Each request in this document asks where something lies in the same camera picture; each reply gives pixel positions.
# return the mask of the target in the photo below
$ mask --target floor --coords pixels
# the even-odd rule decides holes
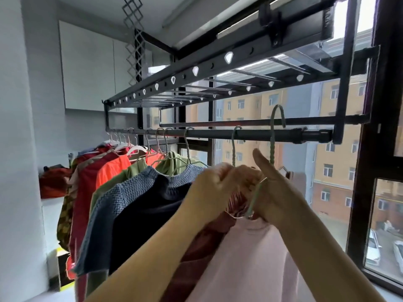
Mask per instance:
[[[69,288],[62,292],[44,292],[25,302],[75,302],[74,288]]]

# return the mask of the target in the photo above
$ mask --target parked car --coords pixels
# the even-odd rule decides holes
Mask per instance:
[[[400,273],[403,274],[403,242],[396,240],[393,243],[393,252],[397,263],[399,264]]]
[[[374,230],[370,230],[370,237],[368,238],[367,257],[365,262],[370,265],[379,266],[380,263],[380,248],[382,246],[378,243],[378,237]]]

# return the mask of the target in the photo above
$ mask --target metal lattice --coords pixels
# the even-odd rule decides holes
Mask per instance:
[[[133,86],[137,82],[141,81],[141,61],[144,57],[144,38],[142,32],[144,30],[141,20],[143,14],[140,8],[143,3],[140,0],[124,0],[125,5],[122,7],[126,18],[123,22],[129,30],[130,39],[126,45],[126,49],[129,52],[129,56],[126,58],[130,64],[128,73],[131,76],[129,84]]]

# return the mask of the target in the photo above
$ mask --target cabinet door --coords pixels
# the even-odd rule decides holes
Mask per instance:
[[[131,77],[127,72],[130,69],[130,64],[127,62],[129,52],[126,50],[126,43],[113,40],[113,51],[115,59],[115,85],[116,93],[119,93],[130,87]]]
[[[115,94],[113,39],[62,21],[59,28],[65,107],[103,111]]]

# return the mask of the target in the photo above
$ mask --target forearm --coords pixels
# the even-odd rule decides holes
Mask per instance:
[[[159,301],[199,228],[179,209],[87,302]]]
[[[385,302],[317,215],[308,206],[299,209],[292,227],[279,231],[316,302]]]

